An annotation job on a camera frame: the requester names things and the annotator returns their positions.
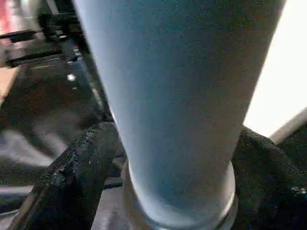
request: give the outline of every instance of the bright light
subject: bright light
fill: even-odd
[[[69,81],[74,81],[74,80],[76,80],[76,76],[73,75],[73,74],[71,73],[71,74],[68,74],[68,75],[67,75],[67,79],[68,79]]]
[[[244,125],[271,137],[307,107],[307,0],[288,0]]]

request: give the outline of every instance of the pipe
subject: pipe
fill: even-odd
[[[214,229],[283,1],[74,0],[154,229]]]

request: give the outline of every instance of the black machine part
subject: black machine part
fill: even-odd
[[[39,178],[9,229],[90,229],[118,144],[112,123],[84,131]]]
[[[55,59],[61,59],[64,74],[73,74],[82,90],[92,94],[94,113],[99,120],[113,121],[104,90],[99,81],[95,63],[88,51],[79,21],[75,14],[46,15],[39,17],[45,41],[35,39],[37,33],[24,30],[0,36],[10,39],[13,45],[4,49],[7,66],[14,68],[26,64],[44,66]],[[14,44],[28,42],[16,47]]]

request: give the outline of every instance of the red object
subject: red object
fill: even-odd
[[[0,33],[8,33],[10,31],[10,20],[8,14],[7,0],[0,0]]]

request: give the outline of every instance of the wooden surface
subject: wooden surface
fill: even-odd
[[[0,68],[0,104],[2,104],[6,95],[9,93],[18,69],[18,67],[13,69]]]

